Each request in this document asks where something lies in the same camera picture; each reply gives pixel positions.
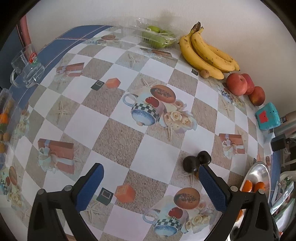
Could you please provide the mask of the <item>orange tangerine with stem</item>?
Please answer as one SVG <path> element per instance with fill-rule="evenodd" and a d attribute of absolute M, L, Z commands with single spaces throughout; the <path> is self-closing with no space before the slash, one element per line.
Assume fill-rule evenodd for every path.
<path fill-rule="evenodd" d="M 265 184 L 263 182 L 257 182 L 254 185 L 253 192 L 258 191 L 259 189 L 262 189 L 263 191 L 265 191 Z"/>

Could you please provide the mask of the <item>steel oval tray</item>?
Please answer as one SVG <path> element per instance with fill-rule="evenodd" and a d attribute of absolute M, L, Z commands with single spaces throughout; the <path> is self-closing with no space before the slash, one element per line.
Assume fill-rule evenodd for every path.
<path fill-rule="evenodd" d="M 242 191 L 243 186 L 246 181 L 250 181 L 252 183 L 252 187 L 255 187 L 255 184 L 258 182 L 263 182 L 265 186 L 265 195 L 267 198 L 267 202 L 269 202 L 270 199 L 270 174 L 267 169 L 267 166 L 264 164 L 264 162 L 256 162 L 251 166 L 251 168 L 248 170 L 246 176 L 244 177 L 244 180 L 240 186 L 240 191 Z M 238 232 L 241 223 L 243 221 L 243 216 L 245 214 L 245 209 L 242 209 L 240 219 L 238 219 L 227 237 L 227 241 L 234 240 L 235 234 Z"/>

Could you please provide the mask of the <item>brown sapota by plums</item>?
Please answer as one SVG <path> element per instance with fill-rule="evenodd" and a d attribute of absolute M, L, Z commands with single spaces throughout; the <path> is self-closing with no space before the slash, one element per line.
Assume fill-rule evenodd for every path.
<path fill-rule="evenodd" d="M 195 172 L 194 175 L 197 179 L 199 179 L 199 171 Z"/>

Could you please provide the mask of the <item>black charger on white base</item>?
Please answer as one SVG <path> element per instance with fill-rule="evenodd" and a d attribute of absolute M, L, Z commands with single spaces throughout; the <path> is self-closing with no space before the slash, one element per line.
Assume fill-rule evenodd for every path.
<path fill-rule="evenodd" d="M 270 142 L 271 148 L 273 152 L 282 150 L 286 148 L 287 141 L 285 134 L 281 134 L 275 138 L 273 138 Z"/>

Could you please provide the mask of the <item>dark plum right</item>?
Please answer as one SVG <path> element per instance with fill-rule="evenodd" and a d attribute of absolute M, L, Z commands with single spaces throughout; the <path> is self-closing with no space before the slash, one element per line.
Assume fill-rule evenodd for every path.
<path fill-rule="evenodd" d="M 197 159 L 198 159 L 200 165 L 204 165 L 204 164 L 208 165 L 212 161 L 212 158 L 211 158 L 210 154 L 207 151 L 201 151 L 197 155 Z"/>

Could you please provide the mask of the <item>dark plum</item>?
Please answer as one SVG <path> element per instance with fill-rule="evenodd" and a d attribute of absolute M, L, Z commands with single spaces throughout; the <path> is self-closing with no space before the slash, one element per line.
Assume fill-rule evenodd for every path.
<path fill-rule="evenodd" d="M 183 160 L 183 169 L 187 173 L 196 174 L 200 166 L 200 162 L 195 156 L 187 156 Z"/>
<path fill-rule="evenodd" d="M 208 165 L 212 161 L 212 158 L 211 158 L 210 154 L 207 151 L 201 151 L 197 155 L 197 159 L 198 159 L 200 165 L 204 165 L 204 164 Z"/>

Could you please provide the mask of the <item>dark plum left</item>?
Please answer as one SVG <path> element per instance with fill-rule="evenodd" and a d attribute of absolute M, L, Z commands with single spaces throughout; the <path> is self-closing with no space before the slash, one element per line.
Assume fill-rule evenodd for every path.
<path fill-rule="evenodd" d="M 183 160 L 183 169 L 187 173 L 196 174 L 200 166 L 200 162 L 195 156 L 187 156 Z"/>

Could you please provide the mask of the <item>clear plastic fruit box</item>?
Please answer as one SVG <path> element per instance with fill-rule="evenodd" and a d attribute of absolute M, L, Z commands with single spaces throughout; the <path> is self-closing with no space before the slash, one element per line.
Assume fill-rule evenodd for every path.
<path fill-rule="evenodd" d="M 16 125 L 14 121 L 16 107 L 17 103 L 12 93 L 3 88 L 1 90 L 1 169 L 5 166 L 13 127 Z"/>

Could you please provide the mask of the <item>red apple middle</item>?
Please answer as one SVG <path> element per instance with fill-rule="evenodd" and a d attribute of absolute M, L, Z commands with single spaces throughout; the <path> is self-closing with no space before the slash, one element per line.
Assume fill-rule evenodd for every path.
<path fill-rule="evenodd" d="M 254 88 L 255 88 L 254 83 L 248 74 L 242 73 L 241 75 L 247 81 L 247 91 L 245 92 L 245 95 L 250 95 L 254 91 Z"/>

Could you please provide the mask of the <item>floral plastic tablecloth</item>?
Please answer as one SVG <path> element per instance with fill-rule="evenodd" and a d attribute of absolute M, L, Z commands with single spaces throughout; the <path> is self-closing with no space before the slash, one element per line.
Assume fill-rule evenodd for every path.
<path fill-rule="evenodd" d="M 98 240 L 204 240 L 219 213 L 186 156 L 241 185 L 256 161 L 271 166 L 248 97 L 201 78 L 179 49 L 155 54 L 109 26 L 77 27 L 39 54 L 45 75 L 11 88 L 17 107 L 1 169 L 1 215 L 26 240 L 37 191 L 73 185 L 95 163 L 104 178 L 81 212 Z"/>

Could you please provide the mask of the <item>red apple left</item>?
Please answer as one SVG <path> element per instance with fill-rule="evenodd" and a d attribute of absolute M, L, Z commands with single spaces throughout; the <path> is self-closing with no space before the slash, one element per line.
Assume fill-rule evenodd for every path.
<path fill-rule="evenodd" d="M 238 73 L 231 73 L 226 79 L 226 85 L 236 96 L 244 95 L 248 87 L 246 79 Z"/>

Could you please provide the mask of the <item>clear glass mug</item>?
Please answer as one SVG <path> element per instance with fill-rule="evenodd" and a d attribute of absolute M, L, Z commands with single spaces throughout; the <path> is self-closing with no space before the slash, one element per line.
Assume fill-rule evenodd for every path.
<path fill-rule="evenodd" d="M 13 71 L 10 75 L 12 86 L 31 88 L 43 76 L 45 68 L 40 62 L 32 44 L 24 47 L 12 60 Z"/>

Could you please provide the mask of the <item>small brown fruit by bananas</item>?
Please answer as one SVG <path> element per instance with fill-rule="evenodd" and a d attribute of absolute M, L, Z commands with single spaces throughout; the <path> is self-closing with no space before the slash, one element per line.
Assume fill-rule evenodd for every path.
<path fill-rule="evenodd" d="M 203 70 L 200 71 L 200 75 L 204 79 L 207 79 L 207 78 L 210 77 L 210 73 L 208 72 L 208 70 L 205 70 L 205 69 L 203 69 Z"/>

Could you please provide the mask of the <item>yellow banana bunch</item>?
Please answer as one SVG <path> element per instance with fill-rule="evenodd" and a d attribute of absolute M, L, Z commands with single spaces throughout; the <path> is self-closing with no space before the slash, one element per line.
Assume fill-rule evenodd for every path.
<path fill-rule="evenodd" d="M 239 71 L 238 63 L 225 52 L 208 45 L 202 38 L 204 28 L 197 22 L 187 35 L 179 40 L 182 56 L 195 69 L 206 70 L 209 76 L 223 80 L 225 73 Z"/>

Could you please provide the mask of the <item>bag of green fruit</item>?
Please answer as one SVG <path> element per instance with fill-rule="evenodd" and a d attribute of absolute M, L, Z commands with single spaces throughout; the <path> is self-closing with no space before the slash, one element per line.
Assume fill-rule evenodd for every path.
<path fill-rule="evenodd" d="M 171 47 L 177 39 L 176 34 L 172 30 L 158 21 L 138 18 L 136 23 L 139 35 L 152 48 L 163 49 Z"/>

